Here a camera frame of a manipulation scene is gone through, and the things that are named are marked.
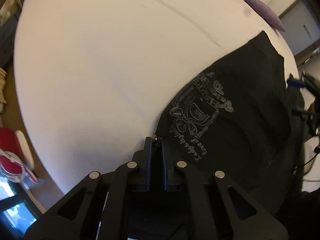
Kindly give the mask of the black denim pants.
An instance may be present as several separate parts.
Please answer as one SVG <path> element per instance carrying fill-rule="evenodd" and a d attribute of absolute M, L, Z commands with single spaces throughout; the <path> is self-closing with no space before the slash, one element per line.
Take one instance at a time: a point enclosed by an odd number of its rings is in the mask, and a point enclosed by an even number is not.
<path fill-rule="evenodd" d="M 267 33 L 214 62 L 168 104 L 157 136 L 206 173 L 223 171 L 278 220 L 295 214 L 302 188 L 303 107 L 287 87 L 284 58 Z"/>

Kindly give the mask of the wood framed doorway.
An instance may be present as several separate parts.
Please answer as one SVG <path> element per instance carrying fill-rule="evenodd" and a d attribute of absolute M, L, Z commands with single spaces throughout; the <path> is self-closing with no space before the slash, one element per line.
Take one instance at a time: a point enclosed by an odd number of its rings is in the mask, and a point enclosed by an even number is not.
<path fill-rule="evenodd" d="M 319 21 L 306 0 L 296 0 L 280 15 L 283 38 L 300 67 L 319 53 Z"/>

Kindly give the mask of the white bed mattress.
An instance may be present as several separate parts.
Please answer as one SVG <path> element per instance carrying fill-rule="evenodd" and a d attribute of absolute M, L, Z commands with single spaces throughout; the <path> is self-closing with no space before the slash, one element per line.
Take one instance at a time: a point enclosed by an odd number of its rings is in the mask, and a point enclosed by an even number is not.
<path fill-rule="evenodd" d="M 188 81 L 261 31 L 297 75 L 284 38 L 243 0 L 24 0 L 17 97 L 59 189 L 127 162 Z"/>

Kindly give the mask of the purple cushion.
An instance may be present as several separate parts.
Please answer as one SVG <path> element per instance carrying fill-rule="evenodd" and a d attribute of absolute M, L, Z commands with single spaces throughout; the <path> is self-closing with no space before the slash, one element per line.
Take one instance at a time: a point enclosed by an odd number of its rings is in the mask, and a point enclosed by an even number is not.
<path fill-rule="evenodd" d="M 274 11 L 260 0 L 244 0 L 271 28 L 285 32 L 280 18 Z"/>

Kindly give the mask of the window with sky view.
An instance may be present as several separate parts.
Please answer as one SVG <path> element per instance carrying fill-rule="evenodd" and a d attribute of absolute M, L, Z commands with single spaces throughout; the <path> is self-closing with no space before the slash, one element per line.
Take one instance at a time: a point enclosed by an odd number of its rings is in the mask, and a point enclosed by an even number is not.
<path fill-rule="evenodd" d="M 1 239 L 23 239 L 39 212 L 20 184 L 1 176 Z"/>

